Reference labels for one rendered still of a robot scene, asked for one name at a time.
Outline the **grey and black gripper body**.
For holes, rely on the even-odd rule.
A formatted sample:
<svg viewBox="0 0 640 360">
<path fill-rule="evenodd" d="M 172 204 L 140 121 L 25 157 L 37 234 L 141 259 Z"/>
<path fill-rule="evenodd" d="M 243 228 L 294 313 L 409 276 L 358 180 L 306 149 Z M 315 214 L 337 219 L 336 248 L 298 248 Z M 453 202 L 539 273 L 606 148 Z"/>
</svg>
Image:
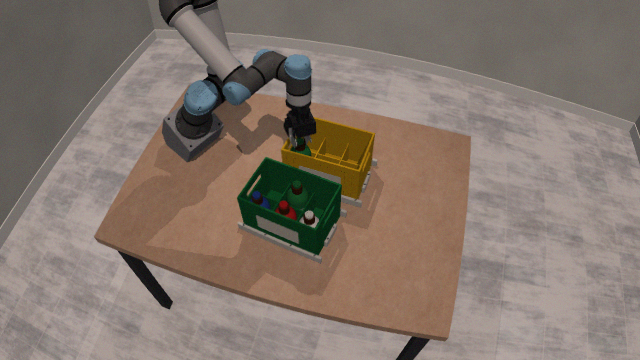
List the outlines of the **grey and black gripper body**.
<svg viewBox="0 0 640 360">
<path fill-rule="evenodd" d="M 289 124 L 292 123 L 292 133 L 294 139 L 316 134 L 316 121 L 310 111 L 311 101 L 303 107 L 293 106 L 288 103 L 288 106 L 292 109 L 286 114 Z M 301 110 L 303 110 L 303 112 Z M 309 113 L 310 112 L 310 113 Z M 298 119 L 296 119 L 298 115 Z M 300 115 L 300 124 L 299 124 Z M 291 124 L 290 124 L 291 125 Z M 294 127 L 294 130 L 293 130 Z M 296 133 L 295 133 L 296 128 Z M 296 134 L 296 136 L 295 136 Z"/>
</svg>

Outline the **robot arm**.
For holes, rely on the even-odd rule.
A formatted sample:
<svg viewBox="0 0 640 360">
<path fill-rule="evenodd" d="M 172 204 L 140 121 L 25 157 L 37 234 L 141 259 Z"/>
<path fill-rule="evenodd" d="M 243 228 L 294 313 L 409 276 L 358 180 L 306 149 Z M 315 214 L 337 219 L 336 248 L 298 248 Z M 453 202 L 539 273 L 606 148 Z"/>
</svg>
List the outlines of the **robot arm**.
<svg viewBox="0 0 640 360">
<path fill-rule="evenodd" d="M 164 21 L 169 27 L 175 27 L 208 65 L 208 77 L 189 86 L 183 108 L 176 115 L 176 128 L 188 139 L 202 138 L 210 131 L 211 113 L 223 102 L 227 100 L 232 105 L 240 105 L 273 78 L 286 83 L 287 107 L 288 103 L 302 107 L 312 99 L 311 62 L 305 55 L 294 54 L 287 58 L 262 49 L 254 56 L 250 67 L 242 66 L 243 63 L 230 52 L 217 2 L 159 0 Z"/>
</svg>

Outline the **yellow divided crate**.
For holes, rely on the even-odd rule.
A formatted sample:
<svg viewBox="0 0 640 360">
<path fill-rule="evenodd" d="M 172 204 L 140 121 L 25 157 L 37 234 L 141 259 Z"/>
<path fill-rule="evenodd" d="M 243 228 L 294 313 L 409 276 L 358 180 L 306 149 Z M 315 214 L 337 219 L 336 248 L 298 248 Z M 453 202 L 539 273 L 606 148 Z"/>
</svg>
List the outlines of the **yellow divided crate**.
<svg viewBox="0 0 640 360">
<path fill-rule="evenodd" d="M 312 143 L 307 143 L 311 156 L 289 151 L 293 147 L 289 148 L 289 140 L 283 163 L 339 183 L 341 195 L 358 199 L 367 176 L 367 160 L 371 168 L 375 133 L 314 119 L 316 134 L 310 135 Z"/>
</svg>

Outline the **green plastic crate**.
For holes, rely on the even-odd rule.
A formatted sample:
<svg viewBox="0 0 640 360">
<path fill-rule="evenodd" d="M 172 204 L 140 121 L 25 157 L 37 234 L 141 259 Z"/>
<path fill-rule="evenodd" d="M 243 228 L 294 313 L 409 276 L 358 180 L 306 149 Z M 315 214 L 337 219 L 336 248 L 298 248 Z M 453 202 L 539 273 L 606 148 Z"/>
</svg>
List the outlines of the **green plastic crate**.
<svg viewBox="0 0 640 360">
<path fill-rule="evenodd" d="M 261 178 L 247 196 L 259 175 Z M 281 201 L 287 201 L 287 192 L 296 180 L 300 181 L 309 193 L 309 201 L 303 211 L 291 206 L 296 211 L 297 221 L 275 212 Z M 243 202 L 243 222 L 277 239 L 319 255 L 325 239 L 340 217 L 341 190 L 342 185 L 339 183 L 276 161 L 264 168 L 251 182 Z M 259 191 L 269 201 L 271 210 L 250 202 L 255 191 Z M 315 228 L 299 222 L 306 211 L 312 211 L 319 218 Z"/>
</svg>

